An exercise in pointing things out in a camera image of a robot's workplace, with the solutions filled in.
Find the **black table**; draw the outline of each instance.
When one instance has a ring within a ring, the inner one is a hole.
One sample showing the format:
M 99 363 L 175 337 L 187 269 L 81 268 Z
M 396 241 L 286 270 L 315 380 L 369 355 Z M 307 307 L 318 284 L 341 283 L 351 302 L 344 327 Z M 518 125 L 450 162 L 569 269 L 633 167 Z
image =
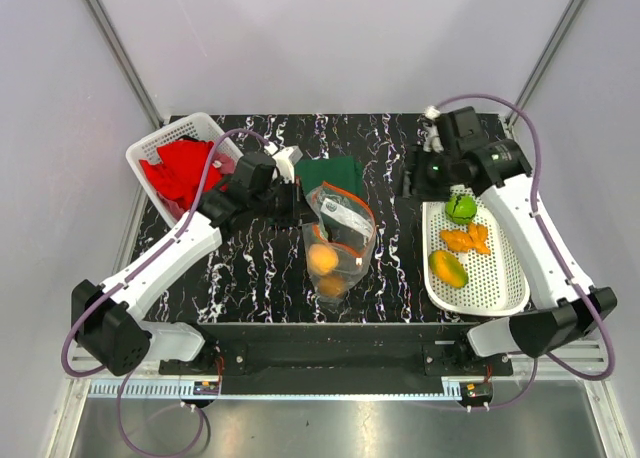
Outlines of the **black table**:
M 425 133 L 418 114 L 242 115 L 214 117 L 224 130 L 250 128 L 279 145 L 298 145 L 306 158 L 354 156 L 364 166 L 366 201 L 378 223 L 369 273 L 338 306 L 316 300 L 301 233 L 270 230 L 254 220 L 215 253 L 196 263 L 154 305 L 150 321 L 258 323 L 428 323 L 463 317 L 436 308 L 422 272 L 420 204 L 395 199 L 394 179 L 405 148 Z M 491 139 L 505 138 L 498 115 L 481 115 Z M 259 149 L 254 138 L 236 140 Z M 168 231 L 149 202 L 134 257 Z

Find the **orange fruit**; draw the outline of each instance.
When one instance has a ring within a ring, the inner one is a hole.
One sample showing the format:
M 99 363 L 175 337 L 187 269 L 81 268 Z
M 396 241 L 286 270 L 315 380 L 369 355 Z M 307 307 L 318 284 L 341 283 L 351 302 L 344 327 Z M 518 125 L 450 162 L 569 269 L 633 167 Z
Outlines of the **orange fruit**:
M 332 247 L 316 243 L 309 247 L 307 263 L 312 273 L 324 276 L 338 266 L 338 254 Z
M 340 298 L 347 291 L 346 288 L 344 280 L 338 275 L 323 276 L 317 286 L 318 293 L 328 298 Z

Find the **metal floor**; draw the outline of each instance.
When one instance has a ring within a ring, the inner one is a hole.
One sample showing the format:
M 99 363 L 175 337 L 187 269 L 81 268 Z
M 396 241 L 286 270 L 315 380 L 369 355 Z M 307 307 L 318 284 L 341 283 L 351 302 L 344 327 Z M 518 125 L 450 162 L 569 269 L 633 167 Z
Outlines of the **metal floor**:
M 495 384 L 501 402 L 517 393 Z M 132 441 L 145 451 L 179 451 L 197 419 L 172 410 L 151 423 L 167 400 L 125 400 L 123 417 Z M 440 403 L 440 406 L 457 406 Z M 441 412 L 407 402 L 224 401 L 206 409 L 211 435 L 188 456 L 412 458 L 604 457 L 584 387 L 573 381 L 536 382 L 526 399 L 489 413 Z M 137 456 L 122 443 L 115 400 L 89 399 L 74 458 Z

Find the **orange pepper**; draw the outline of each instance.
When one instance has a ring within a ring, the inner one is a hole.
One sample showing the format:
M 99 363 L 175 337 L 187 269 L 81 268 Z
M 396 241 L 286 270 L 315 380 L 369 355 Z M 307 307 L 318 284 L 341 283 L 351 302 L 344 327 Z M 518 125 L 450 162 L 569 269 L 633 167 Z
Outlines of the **orange pepper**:
M 485 244 L 485 241 L 489 237 L 489 230 L 486 226 L 469 223 L 469 236 L 473 241 L 473 247 L 478 253 L 482 253 L 483 255 L 491 254 L 491 250 Z
M 458 253 L 466 253 L 475 249 L 478 253 L 490 254 L 491 250 L 485 244 L 488 237 L 487 227 L 475 223 L 469 223 L 468 233 L 462 230 L 442 230 L 440 232 L 440 238 L 447 244 L 447 248 Z
M 467 233 L 460 230 L 442 230 L 440 238 L 447 244 L 451 251 L 466 253 L 473 248 L 473 241 Z

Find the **mango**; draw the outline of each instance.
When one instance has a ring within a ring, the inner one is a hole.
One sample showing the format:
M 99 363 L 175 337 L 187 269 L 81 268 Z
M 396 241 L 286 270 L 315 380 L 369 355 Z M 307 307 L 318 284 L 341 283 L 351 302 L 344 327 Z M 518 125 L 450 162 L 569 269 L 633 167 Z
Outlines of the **mango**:
M 469 282 L 469 276 L 462 264 L 445 250 L 437 250 L 429 255 L 429 269 L 440 280 L 454 288 L 462 288 Z

